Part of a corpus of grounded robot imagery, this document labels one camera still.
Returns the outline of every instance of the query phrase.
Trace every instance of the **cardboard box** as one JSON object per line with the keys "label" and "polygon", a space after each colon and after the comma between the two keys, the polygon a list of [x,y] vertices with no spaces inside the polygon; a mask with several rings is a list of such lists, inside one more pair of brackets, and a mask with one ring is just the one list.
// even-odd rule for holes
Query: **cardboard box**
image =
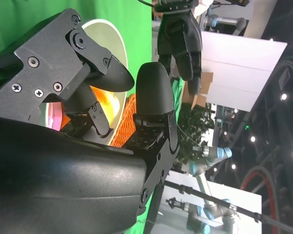
{"label": "cardboard box", "polygon": [[192,104],[191,109],[195,107],[195,105],[199,105],[202,107],[206,106],[206,99],[205,95],[209,92],[210,83],[213,81],[213,73],[211,72],[203,72],[201,76],[201,90],[200,93],[191,96],[188,92],[188,82],[185,82],[184,86],[184,93],[182,96],[182,102]]}

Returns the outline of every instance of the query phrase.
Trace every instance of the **spotlight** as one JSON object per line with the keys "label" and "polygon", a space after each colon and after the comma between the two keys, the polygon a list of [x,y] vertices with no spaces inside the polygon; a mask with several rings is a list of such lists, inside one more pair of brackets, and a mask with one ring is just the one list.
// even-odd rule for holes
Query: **spotlight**
{"label": "spotlight", "polygon": [[288,97],[288,95],[286,95],[286,94],[282,94],[282,95],[281,95],[281,100],[284,101],[285,99],[287,99],[287,97]]}

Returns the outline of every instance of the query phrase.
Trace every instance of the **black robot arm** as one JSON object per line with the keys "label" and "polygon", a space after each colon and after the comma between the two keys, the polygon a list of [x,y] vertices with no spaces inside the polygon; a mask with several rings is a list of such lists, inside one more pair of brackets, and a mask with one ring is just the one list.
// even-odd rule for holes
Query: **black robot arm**
{"label": "black robot arm", "polygon": [[[111,134],[89,84],[127,91],[129,71],[91,40],[72,9],[0,54],[0,234],[120,233],[145,211],[178,153],[170,82],[160,63],[137,76],[136,131],[123,148],[82,140]],[[62,101],[73,124],[36,125],[42,102]]]}
{"label": "black robot arm", "polygon": [[174,56],[191,95],[197,94],[201,85],[202,36],[191,10],[197,5],[198,0],[167,0],[155,5],[155,11],[164,13],[157,39],[159,62],[170,75],[171,56]]}

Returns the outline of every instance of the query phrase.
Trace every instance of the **bolt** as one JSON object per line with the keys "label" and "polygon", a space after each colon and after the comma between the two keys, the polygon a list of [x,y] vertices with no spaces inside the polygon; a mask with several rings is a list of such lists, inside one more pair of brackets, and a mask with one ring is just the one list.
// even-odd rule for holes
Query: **bolt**
{"label": "bolt", "polygon": [[108,65],[108,60],[109,60],[108,58],[104,58],[104,59],[103,59],[103,64],[104,64],[105,66]]}
{"label": "bolt", "polygon": [[82,35],[80,33],[76,33],[74,36],[73,36],[73,42],[74,44],[77,46],[77,48],[79,49],[84,49],[86,48],[85,46],[85,41],[84,39],[82,38]]}
{"label": "bolt", "polygon": [[142,195],[141,195],[141,202],[145,203],[149,197],[148,189],[143,189]]}
{"label": "bolt", "polygon": [[62,88],[63,88],[63,86],[62,86],[62,84],[59,83],[59,82],[55,82],[55,83],[53,84],[53,89],[54,89],[56,92],[60,92],[60,91],[62,91]]}
{"label": "bolt", "polygon": [[36,68],[39,66],[39,60],[36,57],[29,57],[28,64],[29,66]]}
{"label": "bolt", "polygon": [[43,96],[43,91],[41,89],[36,89],[35,96],[41,98]]}
{"label": "bolt", "polygon": [[72,16],[72,21],[73,21],[74,24],[79,24],[80,18],[78,16],[76,16],[76,15],[73,15]]}
{"label": "bolt", "polygon": [[15,93],[19,93],[21,91],[21,86],[19,84],[12,84],[11,89]]}

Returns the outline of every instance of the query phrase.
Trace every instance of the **orange basket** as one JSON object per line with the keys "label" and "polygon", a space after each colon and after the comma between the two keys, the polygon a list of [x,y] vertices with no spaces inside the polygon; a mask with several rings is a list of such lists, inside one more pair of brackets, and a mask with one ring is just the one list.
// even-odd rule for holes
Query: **orange basket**
{"label": "orange basket", "polygon": [[112,140],[111,146],[118,148],[122,147],[135,132],[136,127],[133,122],[134,113],[136,113],[136,95],[132,94],[126,102],[122,120]]}

